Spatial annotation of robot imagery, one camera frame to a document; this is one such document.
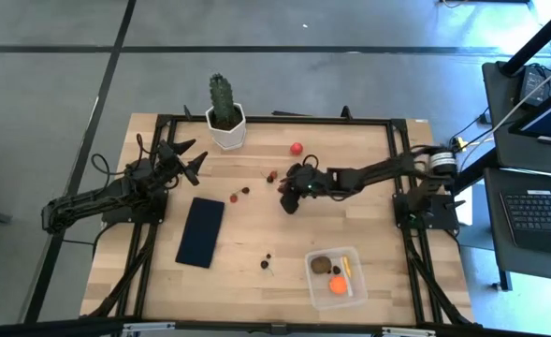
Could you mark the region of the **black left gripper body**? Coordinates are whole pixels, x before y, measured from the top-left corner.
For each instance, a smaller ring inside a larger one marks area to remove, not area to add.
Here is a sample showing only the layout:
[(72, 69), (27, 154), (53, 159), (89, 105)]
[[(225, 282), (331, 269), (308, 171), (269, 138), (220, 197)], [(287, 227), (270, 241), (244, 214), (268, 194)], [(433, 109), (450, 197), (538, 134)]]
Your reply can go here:
[(151, 175), (151, 185), (165, 185), (182, 174), (190, 183), (193, 181), (193, 174), (185, 172), (186, 165), (182, 163), (180, 154), (175, 154), (169, 143), (164, 139), (159, 141), (156, 151), (158, 162)]

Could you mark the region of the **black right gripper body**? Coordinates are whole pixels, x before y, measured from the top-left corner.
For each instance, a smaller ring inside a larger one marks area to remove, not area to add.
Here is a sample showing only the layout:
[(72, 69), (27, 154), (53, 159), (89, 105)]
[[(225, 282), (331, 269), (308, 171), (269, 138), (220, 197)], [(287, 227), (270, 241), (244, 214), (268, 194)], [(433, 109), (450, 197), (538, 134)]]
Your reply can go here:
[(322, 197), (331, 189), (331, 175), (311, 164), (300, 165), (289, 177), (292, 190), (303, 197)]

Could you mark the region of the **brown kiwi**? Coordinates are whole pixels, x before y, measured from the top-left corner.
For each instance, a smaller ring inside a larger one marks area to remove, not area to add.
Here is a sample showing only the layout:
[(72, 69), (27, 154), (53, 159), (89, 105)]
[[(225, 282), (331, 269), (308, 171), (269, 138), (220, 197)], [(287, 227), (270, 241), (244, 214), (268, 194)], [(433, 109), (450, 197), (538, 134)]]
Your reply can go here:
[(330, 273), (332, 269), (332, 262), (327, 256), (316, 256), (310, 261), (310, 270), (314, 274)]

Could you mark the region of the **orange fruit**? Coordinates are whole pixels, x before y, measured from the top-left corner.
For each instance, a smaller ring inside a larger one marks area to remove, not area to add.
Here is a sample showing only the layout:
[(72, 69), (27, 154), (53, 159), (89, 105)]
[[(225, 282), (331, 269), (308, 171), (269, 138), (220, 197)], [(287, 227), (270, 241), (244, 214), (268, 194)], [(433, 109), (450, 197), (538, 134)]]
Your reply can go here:
[(328, 283), (329, 290), (336, 295), (343, 295), (348, 292), (348, 284), (344, 277), (331, 277)]

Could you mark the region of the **clear plastic tupperware container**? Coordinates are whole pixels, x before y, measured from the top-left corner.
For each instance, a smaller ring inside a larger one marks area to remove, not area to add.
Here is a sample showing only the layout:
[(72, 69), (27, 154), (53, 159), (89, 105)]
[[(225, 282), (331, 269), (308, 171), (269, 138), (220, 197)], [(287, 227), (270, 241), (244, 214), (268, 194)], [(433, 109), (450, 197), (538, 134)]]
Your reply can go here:
[[(314, 274), (310, 270), (310, 261), (316, 256), (327, 256), (332, 262), (332, 268), (341, 268), (340, 274), (330, 273)], [(352, 277), (348, 278), (344, 272), (341, 257), (348, 256)], [(352, 246), (330, 248), (325, 250), (311, 251), (305, 256), (306, 279), (309, 287), (312, 306), (319, 310), (338, 309), (357, 306), (368, 299), (362, 265), (356, 249)], [(348, 284), (348, 292), (343, 295), (333, 294), (328, 287), (331, 277), (342, 276)]]

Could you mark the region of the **white hexagonal plant pot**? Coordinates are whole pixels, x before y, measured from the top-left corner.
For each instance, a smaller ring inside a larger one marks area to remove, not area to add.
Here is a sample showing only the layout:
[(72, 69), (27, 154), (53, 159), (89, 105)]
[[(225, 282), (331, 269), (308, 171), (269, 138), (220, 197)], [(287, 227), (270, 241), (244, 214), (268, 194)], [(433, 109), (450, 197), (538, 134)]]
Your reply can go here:
[(241, 121), (230, 130), (222, 130), (214, 127), (213, 121), (211, 119), (214, 107), (210, 107), (208, 110), (205, 111), (206, 120), (212, 139), (224, 151), (230, 151), (240, 148), (245, 141), (247, 133), (246, 117), (243, 107), (239, 103), (235, 103), (234, 107), (236, 111), (240, 113)]

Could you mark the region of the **tall green cactus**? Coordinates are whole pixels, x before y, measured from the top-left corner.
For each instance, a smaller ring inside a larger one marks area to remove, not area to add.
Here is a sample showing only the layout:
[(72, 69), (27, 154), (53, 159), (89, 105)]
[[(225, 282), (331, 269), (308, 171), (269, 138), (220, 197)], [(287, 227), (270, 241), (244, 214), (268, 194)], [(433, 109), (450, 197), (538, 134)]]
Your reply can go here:
[(210, 77), (210, 100), (215, 128), (229, 130), (234, 125), (235, 106), (229, 81), (220, 73)]

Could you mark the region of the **dark blue container lid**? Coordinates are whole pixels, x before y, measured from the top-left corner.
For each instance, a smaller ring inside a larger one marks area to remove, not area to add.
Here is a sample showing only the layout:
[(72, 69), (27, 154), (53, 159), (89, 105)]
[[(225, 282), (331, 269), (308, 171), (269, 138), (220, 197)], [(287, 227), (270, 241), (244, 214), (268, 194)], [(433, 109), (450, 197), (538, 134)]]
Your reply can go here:
[(225, 204), (206, 198), (194, 198), (188, 212), (177, 263), (208, 269), (220, 232)]

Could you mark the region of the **black rig bar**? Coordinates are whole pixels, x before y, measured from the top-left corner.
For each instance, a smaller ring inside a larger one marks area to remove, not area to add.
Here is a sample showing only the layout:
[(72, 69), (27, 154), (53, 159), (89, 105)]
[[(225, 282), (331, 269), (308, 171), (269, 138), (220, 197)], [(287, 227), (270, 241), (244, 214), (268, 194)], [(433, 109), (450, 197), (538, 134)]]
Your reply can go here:
[(511, 330), (495, 330), (478, 324), (451, 325), (421, 323), (412, 326), (340, 325), (299, 323), (248, 323), (202, 321), (145, 321), (134, 316), (81, 317), (77, 319), (0, 325), (0, 337), (102, 337), (122, 333), (123, 325), (137, 322), (175, 322), (174, 330), (246, 331), (283, 336), (291, 333), (368, 334), (381, 337), (382, 327), (434, 330), (437, 337), (551, 337), (551, 335)]

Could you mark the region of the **black keyboard desk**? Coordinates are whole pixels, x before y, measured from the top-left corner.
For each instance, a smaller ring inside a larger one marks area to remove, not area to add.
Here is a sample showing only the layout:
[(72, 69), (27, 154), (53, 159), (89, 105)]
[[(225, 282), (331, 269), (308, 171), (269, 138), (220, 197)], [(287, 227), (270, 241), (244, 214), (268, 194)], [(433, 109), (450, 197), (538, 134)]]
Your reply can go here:
[(551, 190), (551, 177), (487, 168), (484, 170), (486, 199), (500, 281), (495, 287), (510, 291), (512, 272), (551, 279), (551, 254), (517, 247), (500, 201), (507, 190)]

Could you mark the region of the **black monitor desk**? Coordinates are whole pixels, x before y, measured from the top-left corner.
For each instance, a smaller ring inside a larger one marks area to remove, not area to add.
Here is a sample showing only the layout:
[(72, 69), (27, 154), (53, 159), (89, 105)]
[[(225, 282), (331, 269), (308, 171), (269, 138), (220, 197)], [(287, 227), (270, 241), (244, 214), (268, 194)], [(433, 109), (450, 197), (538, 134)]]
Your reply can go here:
[[(518, 78), (503, 76), (496, 63), (482, 65), (487, 105), (493, 126), (496, 126), (515, 106)], [(527, 112), (518, 109), (494, 132), (495, 153), (500, 167), (528, 169), (551, 173), (551, 144), (539, 142), (509, 132), (509, 122), (523, 117)]]

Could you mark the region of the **black keyboard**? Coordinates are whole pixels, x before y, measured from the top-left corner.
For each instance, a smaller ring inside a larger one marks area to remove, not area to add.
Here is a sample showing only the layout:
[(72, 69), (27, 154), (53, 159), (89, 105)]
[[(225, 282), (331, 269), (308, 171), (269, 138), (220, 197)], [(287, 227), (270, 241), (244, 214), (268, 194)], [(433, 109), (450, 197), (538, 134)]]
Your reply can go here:
[(551, 190), (507, 190), (500, 201), (517, 247), (551, 254)]

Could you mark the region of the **black power adapter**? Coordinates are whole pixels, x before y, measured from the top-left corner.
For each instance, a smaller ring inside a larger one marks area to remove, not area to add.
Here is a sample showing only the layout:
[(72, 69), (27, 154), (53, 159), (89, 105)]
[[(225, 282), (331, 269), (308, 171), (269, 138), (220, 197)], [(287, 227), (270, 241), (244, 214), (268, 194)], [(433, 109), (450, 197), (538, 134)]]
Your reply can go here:
[(525, 66), (519, 90), (519, 99), (523, 101), (523, 107), (538, 107), (550, 96), (551, 82), (544, 82), (548, 75), (549, 71), (540, 64)]

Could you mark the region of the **black aluminium table frame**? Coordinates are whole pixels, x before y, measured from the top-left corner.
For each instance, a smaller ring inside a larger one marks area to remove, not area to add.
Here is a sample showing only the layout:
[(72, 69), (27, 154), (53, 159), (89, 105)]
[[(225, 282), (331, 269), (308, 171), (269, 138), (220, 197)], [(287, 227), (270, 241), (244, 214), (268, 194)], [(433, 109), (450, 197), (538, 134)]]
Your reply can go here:
[[(418, 120), (251, 117), (242, 147), (224, 151), (211, 139), (203, 118), (135, 113), (125, 131), (120, 163), (138, 155), (137, 137), (195, 139), (187, 157), (208, 152), (199, 185), (181, 181), (169, 194), (158, 227), (151, 266), (134, 279), (127, 314), (145, 320), (248, 323), (412, 326), (431, 319), (433, 302), (424, 288), (412, 290), (403, 238), (392, 196), (409, 187), (391, 181), (366, 188), (343, 202), (304, 199), (295, 214), (279, 202), (275, 184), (261, 171), (284, 174), (294, 163), (289, 148), (300, 142), (322, 167), (363, 167), (413, 143), (428, 143), (430, 129)], [(248, 195), (232, 193), (249, 187)], [(225, 204), (208, 269), (175, 261), (194, 198)], [(358, 252), (368, 299), (357, 306), (319, 311), (312, 306), (305, 256), (311, 251), (352, 246)], [(272, 255), (274, 274), (260, 262)]]

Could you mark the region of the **silver metal bracket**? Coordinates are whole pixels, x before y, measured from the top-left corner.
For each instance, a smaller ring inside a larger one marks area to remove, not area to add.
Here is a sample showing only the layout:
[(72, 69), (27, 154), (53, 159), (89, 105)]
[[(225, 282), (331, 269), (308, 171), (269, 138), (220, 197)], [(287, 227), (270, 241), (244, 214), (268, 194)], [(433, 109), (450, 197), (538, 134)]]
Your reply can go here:
[(437, 337), (434, 330), (416, 328), (382, 327), (381, 337)]
[(140, 334), (147, 331), (174, 330), (176, 329), (175, 322), (137, 322), (126, 323), (123, 325), (122, 333), (125, 334)]

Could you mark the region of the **black upright post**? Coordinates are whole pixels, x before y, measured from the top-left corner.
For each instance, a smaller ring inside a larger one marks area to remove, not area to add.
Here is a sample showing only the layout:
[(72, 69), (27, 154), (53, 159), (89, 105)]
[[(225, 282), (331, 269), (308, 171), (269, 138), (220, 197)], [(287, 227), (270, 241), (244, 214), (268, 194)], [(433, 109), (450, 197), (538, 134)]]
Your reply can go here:
[(551, 41), (551, 20), (545, 24), (508, 62), (500, 66), (506, 77), (518, 72), (538, 51)]

